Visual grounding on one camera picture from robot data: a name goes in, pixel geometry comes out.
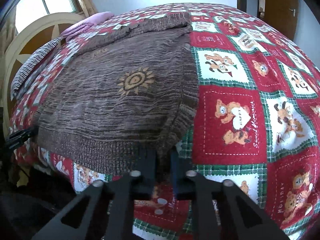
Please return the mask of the brown knitted sweater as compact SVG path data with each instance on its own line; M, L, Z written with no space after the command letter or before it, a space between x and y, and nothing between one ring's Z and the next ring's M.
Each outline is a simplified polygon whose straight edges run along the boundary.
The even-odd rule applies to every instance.
M186 12L90 39L34 114L37 144L99 173L133 168L139 146L160 161L193 124L199 81Z

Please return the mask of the grey striped pillow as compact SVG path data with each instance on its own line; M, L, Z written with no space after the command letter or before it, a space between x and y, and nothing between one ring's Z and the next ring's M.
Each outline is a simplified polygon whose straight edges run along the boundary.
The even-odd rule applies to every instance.
M43 46L35 50L31 56L25 61L24 64L19 68L16 75L14 76L11 86L10 86L10 98L13 100L16 98L18 91L27 81L27 78L31 76L31 74L37 70L44 62L49 58L49 55L52 54L54 49L56 49L61 41L65 38L60 36L55 38Z

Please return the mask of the red patchwork bear bedspread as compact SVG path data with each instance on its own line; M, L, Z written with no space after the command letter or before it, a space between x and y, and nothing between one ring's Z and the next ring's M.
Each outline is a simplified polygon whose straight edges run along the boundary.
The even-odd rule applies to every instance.
M287 239L306 239L319 219L319 69L279 31L236 8L164 4L89 28L54 49L27 78L14 98L9 131L34 125L50 84L91 38L180 12L191 17L199 101L193 124L174 145L179 158L209 180L234 181ZM99 173L41 148L36 138L15 150L15 157L19 164L64 174L76 192L133 169ZM165 161L159 159L161 180L151 199L135 202L133 231L144 239L191 239L191 207L174 196L169 171L167 152Z

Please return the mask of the cream and brown headboard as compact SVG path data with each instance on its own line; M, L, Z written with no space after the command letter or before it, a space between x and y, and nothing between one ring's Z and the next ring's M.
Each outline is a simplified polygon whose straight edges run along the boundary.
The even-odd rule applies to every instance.
M10 116L15 100L10 99L11 82L18 69L31 54L48 41L55 39L71 25L85 17L71 12L58 12L39 18L23 29L8 46L1 59L1 107L3 133L8 133Z

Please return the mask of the folded purple blanket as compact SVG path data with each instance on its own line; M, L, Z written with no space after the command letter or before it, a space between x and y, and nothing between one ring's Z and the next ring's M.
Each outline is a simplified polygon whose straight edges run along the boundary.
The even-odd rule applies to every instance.
M89 16L88 18L85 18L84 20L81 20L78 23L75 23L74 25L71 25L70 27L65 29L60 34L60 36L65 38L67 42L73 39L74 37L84 33L89 28L95 27L105 22L106 20L109 20L113 16L114 16L114 13L109 11L93 14L92 16Z

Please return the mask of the window with grey frame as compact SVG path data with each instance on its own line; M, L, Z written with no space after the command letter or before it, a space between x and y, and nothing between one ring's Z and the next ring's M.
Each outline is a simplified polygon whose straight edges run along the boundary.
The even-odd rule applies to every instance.
M15 27L18 33L43 16L57 12L82 12L78 0L20 0L16 5Z

